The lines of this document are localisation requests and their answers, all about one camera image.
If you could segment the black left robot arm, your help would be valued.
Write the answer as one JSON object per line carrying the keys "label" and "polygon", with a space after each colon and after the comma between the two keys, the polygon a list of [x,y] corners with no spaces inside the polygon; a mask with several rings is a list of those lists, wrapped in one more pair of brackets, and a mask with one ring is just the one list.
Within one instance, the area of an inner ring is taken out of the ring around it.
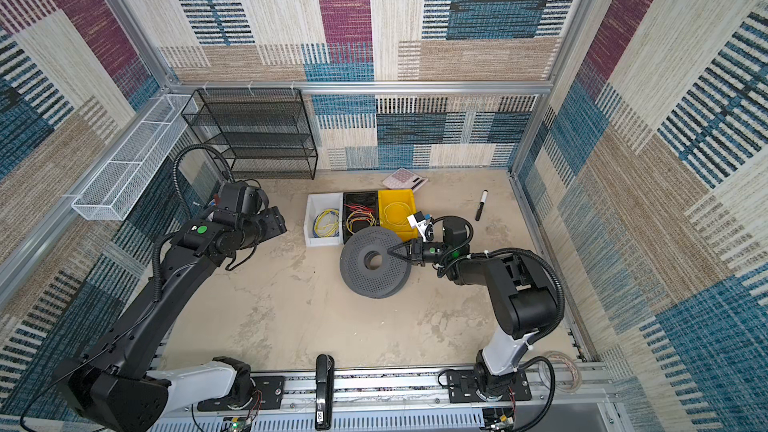
{"label": "black left robot arm", "polygon": [[160,342],[200,286],[240,250],[285,233],[279,209],[259,186],[227,169],[218,201],[158,236],[152,276],[124,313],[78,359],[62,361],[53,385],[80,417],[112,431],[147,431],[165,413],[214,400],[242,408],[255,386],[248,364],[219,356],[201,366],[152,374]]}

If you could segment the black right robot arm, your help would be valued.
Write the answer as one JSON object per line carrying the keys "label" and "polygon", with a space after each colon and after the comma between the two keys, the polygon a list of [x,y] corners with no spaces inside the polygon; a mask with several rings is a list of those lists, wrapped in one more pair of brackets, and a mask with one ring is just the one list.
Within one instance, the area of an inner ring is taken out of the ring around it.
{"label": "black right robot arm", "polygon": [[524,356],[564,318],[564,290],[556,272],[526,249],[473,253],[474,228],[464,218],[429,218],[418,212],[409,220],[418,237],[390,246],[390,257],[412,265],[431,264],[440,278],[487,290],[497,329],[478,353],[473,378],[480,399],[500,399],[522,379]]}

